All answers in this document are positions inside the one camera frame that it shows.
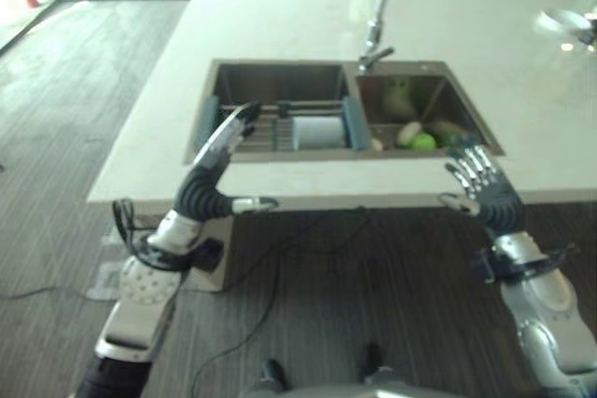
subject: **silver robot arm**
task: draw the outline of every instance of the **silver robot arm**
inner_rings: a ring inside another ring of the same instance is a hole
[[[477,218],[493,239],[479,266],[500,281],[522,350],[553,396],[597,396],[597,343],[578,314],[572,283],[558,269],[565,251],[543,253],[525,231],[524,207],[491,153],[471,139],[451,151],[447,170],[465,196],[443,194],[448,207]]]
[[[215,188],[236,145],[253,129],[259,106],[237,108],[214,132],[181,185],[174,208],[157,231],[127,240],[132,256],[120,273],[120,299],[95,346],[76,398],[141,396],[174,315],[178,290],[191,268],[215,270],[216,241],[200,242],[202,223],[232,214],[266,211],[271,198],[229,198]]]

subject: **marble countertop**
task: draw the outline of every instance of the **marble countertop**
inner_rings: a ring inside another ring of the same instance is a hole
[[[163,212],[214,60],[354,62],[377,0],[191,0],[104,164],[89,201]],[[539,33],[545,7],[575,0],[389,0],[389,61],[444,61],[506,155],[526,202],[597,200],[597,54]],[[219,188],[282,208],[437,205],[458,192],[442,159],[232,163]]]

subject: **electrical wire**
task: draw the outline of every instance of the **electrical wire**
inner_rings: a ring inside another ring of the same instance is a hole
[[[155,230],[155,227],[137,227],[134,223],[134,204],[132,200],[118,199],[112,201],[112,214],[118,234],[131,255],[137,256],[138,251],[134,245],[134,232]]]
[[[329,251],[306,250],[306,251],[301,251],[301,253],[308,254],[308,255],[333,255],[333,256],[338,256],[338,255],[342,254],[342,252],[344,252],[346,250],[346,248],[350,247],[350,245],[353,243],[353,241],[356,240],[361,233],[363,233],[363,231],[369,226],[369,224],[371,224],[373,212],[368,211],[368,212],[365,212],[365,214],[366,214],[365,219],[363,220],[363,223],[358,227],[358,229],[355,230],[348,238],[346,238],[346,240],[344,240],[340,244],[337,244],[333,249],[331,249]]]
[[[365,213],[367,214],[366,219],[364,220],[363,224],[361,224],[361,226],[359,226],[359,228],[355,232],[353,232],[344,242],[338,244],[334,249],[332,249],[330,251],[306,251],[305,253],[306,254],[319,254],[319,255],[338,255],[338,254],[341,254],[342,252],[344,252],[344,250],[347,247],[349,247],[350,244],[352,244],[352,242],[363,232],[363,230],[371,222],[372,213],[371,212],[367,213],[367,209],[363,209],[363,210],[365,210]],[[271,311],[273,309],[275,299],[276,299],[277,295],[279,294],[279,290],[280,290],[280,275],[281,275],[281,269],[282,269],[282,257],[285,254],[288,247],[292,247],[292,246],[290,246],[289,243],[300,238],[308,230],[310,230],[314,226],[318,225],[320,223],[320,221],[321,221],[321,218],[315,218],[309,224],[307,224],[306,226],[303,226],[301,229],[299,229],[297,232],[293,233],[291,236],[285,237],[285,238],[277,241],[276,243],[274,243],[272,246],[270,246],[270,248],[262,256],[259,257],[259,259],[256,261],[256,263],[253,264],[253,266],[251,266],[249,269],[247,269],[245,271],[245,273],[241,277],[239,277],[239,279],[237,279],[237,281],[235,281],[234,283],[232,283],[231,285],[229,285],[227,288],[225,288],[222,291],[222,292],[226,292],[226,291],[230,291],[233,288],[236,288],[237,286],[239,286],[240,284],[245,282],[255,272],[255,270],[257,270],[263,264],[263,262],[270,255],[278,254],[277,266],[276,266],[273,286],[272,286],[272,290],[271,290],[270,301],[269,301],[268,306],[266,307],[265,311],[263,312],[261,318],[255,325],[253,330],[251,330],[251,332],[248,334],[248,336],[245,337],[241,342],[212,356],[197,369],[195,376],[193,377],[193,382],[192,382],[191,388],[190,388],[190,395],[189,395],[190,398],[196,398],[196,396],[197,396],[197,391],[198,391],[198,386],[199,386],[199,378],[200,378],[203,370],[208,365],[214,363],[215,361],[217,361],[225,356],[228,356],[229,354],[232,354],[233,352],[235,352],[237,350],[240,350],[243,346],[245,346],[247,343],[249,343],[251,341],[251,339],[257,334],[257,332],[261,329],[261,327],[268,320],[268,318],[271,315]]]
[[[22,300],[24,298],[33,297],[34,295],[40,295],[44,293],[67,293],[70,295],[75,295],[83,300],[93,300],[92,298],[87,297],[83,293],[80,293],[76,289],[68,288],[66,286],[44,286],[43,288],[34,289],[32,291],[27,291],[25,293],[19,293],[14,295],[4,295],[0,294],[0,300]]]
[[[218,354],[212,356],[197,369],[195,376],[193,377],[193,383],[190,388],[190,398],[195,398],[195,396],[197,395],[197,389],[199,387],[199,378],[201,377],[201,373],[203,372],[203,370],[208,365],[214,363],[218,359],[228,356],[229,354],[232,354],[233,352],[240,350],[242,347],[244,347],[246,344],[248,344],[251,341],[251,339],[253,339],[253,337],[255,337],[255,335],[258,333],[258,331],[261,329],[261,327],[265,324],[265,322],[270,317],[271,311],[273,310],[273,306],[276,301],[276,298],[280,292],[280,278],[281,278],[280,274],[281,274],[281,270],[282,270],[281,257],[278,257],[278,260],[276,261],[276,263],[277,263],[276,272],[275,272],[274,279],[273,279],[273,285],[271,287],[270,299],[268,301],[267,307],[263,311],[263,314],[257,321],[257,324],[253,327],[253,329],[249,332],[249,334],[245,338],[243,338],[243,340],[241,340],[236,345],[233,345],[232,347],[230,347],[226,350],[223,350],[223,351],[219,352]]]
[[[295,240],[298,240],[301,236],[303,236],[309,230],[311,230],[315,226],[319,225],[319,223],[321,221],[322,221],[321,217],[320,218],[314,218],[314,219],[312,219],[311,222],[309,222],[309,224],[301,227],[299,230],[297,230],[293,234],[291,234],[289,236],[285,236],[285,237],[281,238],[280,240],[276,241],[275,243],[273,243],[268,248],[268,250],[265,251],[249,269],[247,269],[235,281],[233,281],[230,284],[227,284],[226,287],[220,293],[227,293],[227,292],[229,292],[229,291],[237,288],[241,284],[243,284],[249,277],[251,277],[251,275],[253,275],[253,273],[259,267],[261,267],[261,265],[263,264],[263,262],[265,260],[267,260],[271,255],[276,254],[276,253],[281,253],[281,252],[284,251],[284,249],[287,249],[288,247],[291,247],[291,243],[292,242],[294,242]]]

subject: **stainless steel sink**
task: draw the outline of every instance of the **stainless steel sink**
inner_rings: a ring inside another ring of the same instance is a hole
[[[389,157],[443,156],[453,137],[475,136],[494,154],[504,154],[495,137],[443,62],[380,62],[373,71],[356,77],[372,138],[379,140]],[[418,121],[437,141],[434,151],[398,148],[396,136]]]
[[[343,105],[352,97],[352,115],[361,117],[363,150],[346,148],[293,150],[292,117],[343,117],[354,133]],[[356,62],[227,62],[216,61],[204,92],[197,120],[198,135],[188,159],[214,128],[238,104],[261,102],[256,132],[239,145],[237,161],[297,161],[368,158],[432,158],[445,155],[450,138],[467,132],[504,154],[465,91],[443,62],[378,62],[361,75]],[[396,146],[396,135],[411,121],[419,121],[439,148],[409,150]],[[369,144],[377,139],[377,151]]]

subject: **gray carpet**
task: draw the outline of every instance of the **gray carpet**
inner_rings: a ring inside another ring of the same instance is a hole
[[[117,246],[101,249],[110,217],[84,200],[184,6],[64,9],[0,59],[0,294],[48,284],[85,291],[102,262],[125,256]],[[573,240],[583,248],[563,270],[593,330],[595,207],[529,208],[529,230],[543,247]],[[278,263],[270,318],[248,345],[202,372],[201,398],[236,398],[269,356],[296,386],[352,381],[370,340],[414,384],[471,397],[539,396],[497,288],[478,284],[468,266],[487,241],[448,211],[246,216],[235,227],[229,284],[312,220],[231,291],[181,295],[146,397],[188,396],[195,369],[258,321]],[[66,396],[110,308],[61,293],[0,301],[0,397]]]

